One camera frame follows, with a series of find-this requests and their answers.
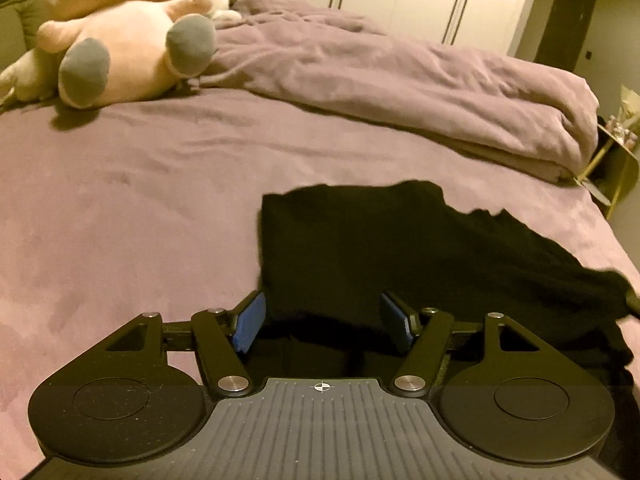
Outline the purple bed sheet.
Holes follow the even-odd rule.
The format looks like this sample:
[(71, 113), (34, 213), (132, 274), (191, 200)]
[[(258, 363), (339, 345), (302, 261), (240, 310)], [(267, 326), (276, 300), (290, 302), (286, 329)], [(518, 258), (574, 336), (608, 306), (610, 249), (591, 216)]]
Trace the purple bed sheet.
[(639, 274), (583, 188), (432, 136), (241, 91), (1, 118), (1, 474), (40, 463), (27, 404), (144, 311), (185, 320), (258, 281), (262, 196), (320, 183), (438, 184), (461, 211), (507, 210), (593, 269)]

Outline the black garment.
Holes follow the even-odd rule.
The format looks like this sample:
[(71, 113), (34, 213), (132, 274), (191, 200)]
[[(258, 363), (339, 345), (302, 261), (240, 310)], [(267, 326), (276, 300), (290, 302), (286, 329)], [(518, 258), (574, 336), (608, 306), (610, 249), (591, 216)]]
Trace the black garment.
[(431, 182), (266, 195), (262, 286), (288, 376), (390, 378), (405, 355), (380, 311), (393, 292), (459, 321), (504, 313), (605, 385), (632, 384), (617, 324), (629, 283), (585, 268), (506, 211), (455, 210)]

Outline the flower bouquet on table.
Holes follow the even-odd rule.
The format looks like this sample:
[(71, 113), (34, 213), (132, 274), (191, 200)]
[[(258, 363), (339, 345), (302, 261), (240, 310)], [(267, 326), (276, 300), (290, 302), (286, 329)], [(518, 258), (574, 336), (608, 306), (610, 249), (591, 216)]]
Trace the flower bouquet on table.
[(623, 84), (620, 86), (620, 106), (616, 115), (608, 118), (605, 130), (624, 148), (634, 151), (639, 143), (640, 96)]

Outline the round side table gold legs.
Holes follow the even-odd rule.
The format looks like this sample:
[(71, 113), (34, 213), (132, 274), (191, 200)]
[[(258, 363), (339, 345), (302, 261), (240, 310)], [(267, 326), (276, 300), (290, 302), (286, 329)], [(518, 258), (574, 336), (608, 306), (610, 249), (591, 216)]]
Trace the round side table gold legs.
[(639, 157), (634, 154), (638, 138), (611, 116), (605, 126), (598, 125), (598, 140), (597, 151), (575, 181), (610, 220), (639, 180)]

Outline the white plush toy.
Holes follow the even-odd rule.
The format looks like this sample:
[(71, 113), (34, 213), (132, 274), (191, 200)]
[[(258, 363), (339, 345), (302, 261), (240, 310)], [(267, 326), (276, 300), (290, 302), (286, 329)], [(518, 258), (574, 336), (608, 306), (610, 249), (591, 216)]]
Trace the white plush toy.
[(1, 106), (41, 102), (58, 91), (58, 68), (62, 54), (52, 54), (38, 47), (23, 54), (2, 70)]

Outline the purple folded blanket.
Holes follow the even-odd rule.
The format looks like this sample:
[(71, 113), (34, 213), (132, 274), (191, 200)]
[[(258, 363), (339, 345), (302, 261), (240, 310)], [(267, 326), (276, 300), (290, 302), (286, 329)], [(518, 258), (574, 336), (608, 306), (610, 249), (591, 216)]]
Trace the purple folded blanket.
[(474, 48), (390, 35), (305, 0), (230, 0), (201, 82), (408, 130), (556, 182), (596, 150), (598, 100), (580, 77)]

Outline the pink plush toy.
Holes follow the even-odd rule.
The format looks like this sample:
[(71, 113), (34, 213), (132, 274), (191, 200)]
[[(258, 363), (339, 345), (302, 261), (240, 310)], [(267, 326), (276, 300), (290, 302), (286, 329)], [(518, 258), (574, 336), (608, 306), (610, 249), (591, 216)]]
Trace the pink plush toy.
[(37, 44), (60, 56), (58, 94), (76, 110), (157, 98), (216, 50), (214, 0), (46, 1)]

